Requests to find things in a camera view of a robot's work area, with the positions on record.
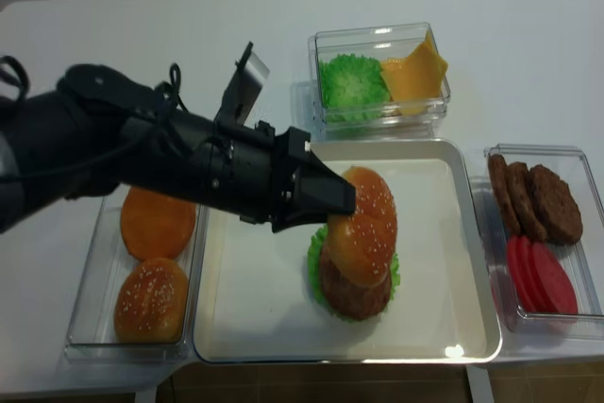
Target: red tomato slice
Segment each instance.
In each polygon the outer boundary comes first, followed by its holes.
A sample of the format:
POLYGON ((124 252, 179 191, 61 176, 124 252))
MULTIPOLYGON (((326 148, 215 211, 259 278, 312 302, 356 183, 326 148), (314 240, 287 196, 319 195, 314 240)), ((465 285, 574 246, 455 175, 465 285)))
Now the red tomato slice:
POLYGON ((534 260, 532 259, 530 239, 526 236, 518 239, 518 261, 521 265, 520 272, 522 273, 525 287, 527 287, 527 293, 530 296, 530 300, 535 303, 535 309, 537 309, 537 311, 554 313, 556 309, 551 304, 548 304, 545 291, 537 285, 537 270, 535 269, 534 260))
POLYGON ((512 275, 513 285, 516 287, 520 304, 525 311, 537 311, 535 303, 530 298, 527 287, 525 286, 525 279, 522 275, 522 264, 519 258, 518 238, 513 236, 508 241, 508 268, 510 269, 510 274, 512 275))
POLYGON ((576 315, 578 308, 575 290, 554 254, 541 243, 534 243, 531 252, 535 268, 535 283, 545 295, 548 306, 557 313, 576 315))

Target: floor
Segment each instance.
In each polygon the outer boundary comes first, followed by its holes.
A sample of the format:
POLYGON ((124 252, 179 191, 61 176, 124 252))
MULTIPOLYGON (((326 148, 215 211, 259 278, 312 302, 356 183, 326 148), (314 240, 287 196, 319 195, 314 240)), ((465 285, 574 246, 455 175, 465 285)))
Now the floor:
MULTIPOLYGON (((604 361, 513 367, 489 375, 495 403, 604 402, 604 361)), ((134 395, 27 401, 126 403, 134 401, 134 395)), ((158 403, 197 401, 465 403, 471 397, 463 368, 437 366, 192 364, 158 388, 158 403)))

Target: burger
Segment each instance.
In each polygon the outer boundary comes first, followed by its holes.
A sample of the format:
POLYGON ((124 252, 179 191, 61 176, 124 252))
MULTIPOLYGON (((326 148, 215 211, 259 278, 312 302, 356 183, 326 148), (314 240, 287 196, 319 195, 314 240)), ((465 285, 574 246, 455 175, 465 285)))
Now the burger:
POLYGON ((351 216, 332 215, 312 238, 309 277, 319 302, 344 318, 362 321, 381 313, 399 283, 396 207, 384 179, 365 167, 343 177, 356 189, 351 216))

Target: brown patty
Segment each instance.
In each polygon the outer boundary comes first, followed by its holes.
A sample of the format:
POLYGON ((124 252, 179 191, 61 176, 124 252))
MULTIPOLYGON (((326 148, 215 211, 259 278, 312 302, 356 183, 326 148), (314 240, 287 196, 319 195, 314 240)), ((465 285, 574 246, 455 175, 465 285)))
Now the brown patty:
POLYGON ((583 234, 583 223, 568 184, 543 165, 530 169, 528 180, 533 207, 549 238, 556 243, 576 243, 583 234))
POLYGON ((513 162, 508 166, 506 179, 508 181, 508 194, 512 201, 516 215, 522 224, 527 236, 539 243, 547 240, 547 230, 543 226, 532 207, 532 202, 527 191, 527 176, 529 168, 524 162, 513 162))
POLYGON ((359 287, 340 273, 329 259, 325 247, 321 249, 319 277, 321 291, 331 308, 353 320, 362 321, 377 315, 390 300, 393 285, 390 273, 376 287, 359 287))
POLYGON ((506 228, 512 236, 517 236, 522 233, 522 228, 516 217, 513 209, 510 195, 508 194, 508 184, 506 183, 506 160, 501 155, 492 155, 489 157, 489 177, 491 178, 491 186, 493 186, 493 194, 495 201, 499 206, 499 212, 506 228))

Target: white table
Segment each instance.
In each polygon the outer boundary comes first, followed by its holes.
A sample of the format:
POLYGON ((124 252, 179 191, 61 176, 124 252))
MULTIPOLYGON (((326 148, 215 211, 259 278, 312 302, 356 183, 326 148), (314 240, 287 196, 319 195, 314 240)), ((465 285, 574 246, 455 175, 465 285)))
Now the white table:
MULTIPOLYGON (((471 174, 496 143, 573 144, 604 188, 604 0, 56 0, 0 13, 1 52, 33 92, 99 62, 153 86, 171 62, 190 110, 213 116, 248 41, 271 69, 250 122, 295 124, 294 84, 309 79, 320 30, 430 22, 449 62, 452 100, 440 136, 471 174)), ((100 200, 57 203, 0 237, 0 394, 117 391, 171 370, 68 365, 62 349, 100 200)), ((604 356, 604 343, 552 342, 504 329, 497 362, 604 356)))

